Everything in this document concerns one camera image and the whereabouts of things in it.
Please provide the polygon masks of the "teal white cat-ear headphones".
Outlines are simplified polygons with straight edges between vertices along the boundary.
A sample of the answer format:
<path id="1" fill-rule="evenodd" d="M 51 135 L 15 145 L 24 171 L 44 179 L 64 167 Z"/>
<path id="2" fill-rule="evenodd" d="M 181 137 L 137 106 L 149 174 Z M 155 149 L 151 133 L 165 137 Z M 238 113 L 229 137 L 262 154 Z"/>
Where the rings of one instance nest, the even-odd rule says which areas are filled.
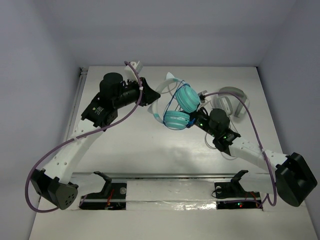
<path id="1" fill-rule="evenodd" d="M 154 119 L 170 130 L 181 131 L 188 128 L 190 113 L 195 112 L 200 104 L 200 98 L 196 91 L 186 81 L 175 77 L 172 73 L 166 74 L 164 82 L 156 92 L 161 94 L 170 84 L 177 84 L 175 91 L 164 108 L 162 114 L 158 111 L 158 101 L 154 101 L 148 108 L 148 112 Z"/>

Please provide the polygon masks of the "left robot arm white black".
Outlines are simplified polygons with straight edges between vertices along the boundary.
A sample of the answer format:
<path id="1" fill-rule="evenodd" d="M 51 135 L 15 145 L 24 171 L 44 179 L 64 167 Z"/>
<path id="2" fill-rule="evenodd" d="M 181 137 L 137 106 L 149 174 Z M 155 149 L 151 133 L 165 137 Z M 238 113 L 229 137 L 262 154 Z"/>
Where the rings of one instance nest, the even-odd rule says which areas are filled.
<path id="1" fill-rule="evenodd" d="M 93 142 L 107 129 L 125 121 L 128 113 L 120 120 L 118 110 L 134 104 L 145 107 L 160 98 L 160 93 L 153 90 L 146 79 L 124 80 L 116 72 L 107 73 L 99 83 L 99 92 L 81 114 L 75 132 L 69 140 L 53 149 L 56 155 L 42 169 L 35 166 L 29 172 L 25 193 L 29 193 L 32 184 L 35 191 L 55 205 L 56 209 L 69 208 L 78 195 L 79 184 L 71 180 L 80 160 Z"/>

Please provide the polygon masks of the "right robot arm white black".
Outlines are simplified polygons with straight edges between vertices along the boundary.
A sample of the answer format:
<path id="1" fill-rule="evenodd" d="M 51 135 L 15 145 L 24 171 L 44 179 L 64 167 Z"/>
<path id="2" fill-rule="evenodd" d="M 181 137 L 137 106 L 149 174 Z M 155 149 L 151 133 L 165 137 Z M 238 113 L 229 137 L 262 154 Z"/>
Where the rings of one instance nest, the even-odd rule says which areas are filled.
<path id="1" fill-rule="evenodd" d="M 304 157 L 267 150 L 231 130 L 227 114 L 218 108 L 190 113 L 189 126 L 197 126 L 213 137 L 214 147 L 230 157 L 240 158 L 265 170 L 266 174 L 240 170 L 229 182 L 217 183 L 218 199 L 244 198 L 250 192 L 273 194 L 293 207 L 299 207 L 318 182 Z"/>

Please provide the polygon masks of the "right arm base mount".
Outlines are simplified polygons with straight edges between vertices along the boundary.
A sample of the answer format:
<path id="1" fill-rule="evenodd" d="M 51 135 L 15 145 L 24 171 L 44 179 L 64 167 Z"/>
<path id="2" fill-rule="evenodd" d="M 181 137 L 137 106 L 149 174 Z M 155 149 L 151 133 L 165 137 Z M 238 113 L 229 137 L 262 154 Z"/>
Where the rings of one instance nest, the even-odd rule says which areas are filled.
<path id="1" fill-rule="evenodd" d="M 217 200 L 218 210 L 262 209 L 262 200 L 259 192 L 245 191 L 240 180 L 248 170 L 241 170 L 230 181 L 217 182 L 211 196 Z"/>

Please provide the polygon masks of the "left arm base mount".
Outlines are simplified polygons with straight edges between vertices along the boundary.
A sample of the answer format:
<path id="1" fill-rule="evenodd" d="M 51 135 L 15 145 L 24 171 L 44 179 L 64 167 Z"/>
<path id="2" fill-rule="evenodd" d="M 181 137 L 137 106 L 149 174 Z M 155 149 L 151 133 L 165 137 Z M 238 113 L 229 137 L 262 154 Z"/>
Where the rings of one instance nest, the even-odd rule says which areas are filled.
<path id="1" fill-rule="evenodd" d="M 113 182 L 112 178 L 102 172 L 95 175 L 103 178 L 104 185 L 100 192 L 82 196 L 79 203 L 81 210 L 126 210 L 126 182 Z"/>

